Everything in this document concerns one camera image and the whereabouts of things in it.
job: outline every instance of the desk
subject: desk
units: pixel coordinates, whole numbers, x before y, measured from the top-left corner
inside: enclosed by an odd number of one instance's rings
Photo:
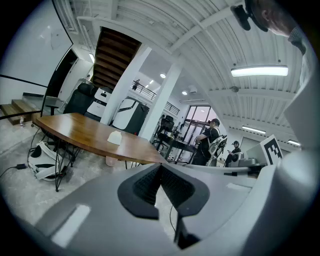
[[[141,164],[167,163],[147,139],[105,125],[79,113],[43,116],[37,118],[35,124],[60,140],[99,156]],[[110,133],[114,131],[121,132],[120,145],[108,142]]]
[[[191,152],[193,154],[197,151],[195,146],[189,145],[189,144],[187,144],[187,143],[185,143],[183,141],[180,141],[180,140],[175,140],[175,139],[167,136],[166,134],[160,133],[158,135],[158,138],[160,139],[160,142],[159,142],[158,146],[156,147],[156,150],[159,150],[160,145],[163,142],[169,144],[169,149],[168,149],[168,151],[167,151],[167,153],[166,153],[166,155],[164,157],[165,159],[168,158],[172,148],[176,148],[176,149],[180,149],[181,150],[177,160],[179,159],[179,157],[181,156],[183,151],[188,151],[188,152]]]

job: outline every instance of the ceiling light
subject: ceiling light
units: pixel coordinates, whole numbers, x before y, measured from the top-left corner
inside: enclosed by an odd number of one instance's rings
[[[291,143],[291,144],[294,144],[294,145],[297,145],[297,146],[301,146],[300,143],[298,143],[298,142],[296,142],[296,141],[294,141],[294,140],[292,140],[292,139],[289,139],[289,140],[288,140],[288,143]]]
[[[246,129],[246,130],[254,131],[257,133],[266,134],[266,132],[264,130],[259,130],[259,129],[251,128],[251,127],[244,126],[244,125],[242,126],[242,128]]]
[[[95,63],[95,57],[94,57],[94,55],[93,55],[92,53],[89,53],[89,56],[90,56],[92,62]]]
[[[288,75],[288,67],[284,65],[264,65],[231,69],[232,76],[284,76]]]

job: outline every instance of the white ceiling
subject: white ceiling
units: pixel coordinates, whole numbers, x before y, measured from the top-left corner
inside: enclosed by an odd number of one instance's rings
[[[101,26],[131,36],[152,48],[146,60],[151,64],[140,71],[159,84],[160,73],[168,72],[170,64],[183,57],[174,96],[185,99],[181,92],[195,85],[198,94],[186,100],[206,99],[225,127],[250,125],[285,143],[296,140],[283,111],[298,90],[302,55],[285,37],[260,31],[254,24],[250,31],[241,29],[230,11],[240,0],[54,2],[73,42],[88,53],[95,52]],[[68,3],[72,15],[65,11]],[[289,74],[232,77],[230,72],[235,67],[266,64],[287,65]],[[230,90],[232,86],[240,88],[238,94]]]

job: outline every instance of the man in black shirt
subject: man in black shirt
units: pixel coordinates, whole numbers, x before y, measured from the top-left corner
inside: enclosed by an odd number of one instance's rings
[[[229,155],[227,156],[226,160],[225,160],[225,167],[229,167],[229,164],[232,161],[232,156],[235,153],[239,153],[241,152],[241,149],[239,147],[239,141],[235,140],[234,143],[232,143],[232,145],[234,146],[234,150],[232,150],[232,152],[230,150],[228,150]]]
[[[209,142],[212,143],[216,138],[219,137],[220,121],[218,119],[212,119],[210,122],[210,128],[206,129],[204,133],[200,134],[195,138],[197,142],[200,142],[193,158],[192,164],[197,166],[205,166],[208,160],[211,158],[209,153]]]

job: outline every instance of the concrete floor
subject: concrete floor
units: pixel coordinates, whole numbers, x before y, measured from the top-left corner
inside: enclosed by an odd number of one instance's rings
[[[6,119],[0,120],[0,174],[9,167],[27,163],[27,153],[37,129],[31,127],[30,122],[20,127],[11,125]],[[43,133],[39,131],[33,141],[33,147],[42,137]],[[73,168],[69,170],[72,172],[62,180],[59,192],[56,192],[54,181],[37,180],[29,168],[10,169],[0,179],[2,196],[13,214],[35,225],[51,206],[89,180],[101,175],[129,171],[122,161],[118,161],[114,167],[109,167],[104,157],[85,150],[80,151]],[[175,232],[170,224],[169,215],[172,204],[162,187],[156,195],[155,206],[159,209],[159,221],[165,233],[173,240]],[[177,221],[175,208],[172,209],[171,219],[175,227]]]

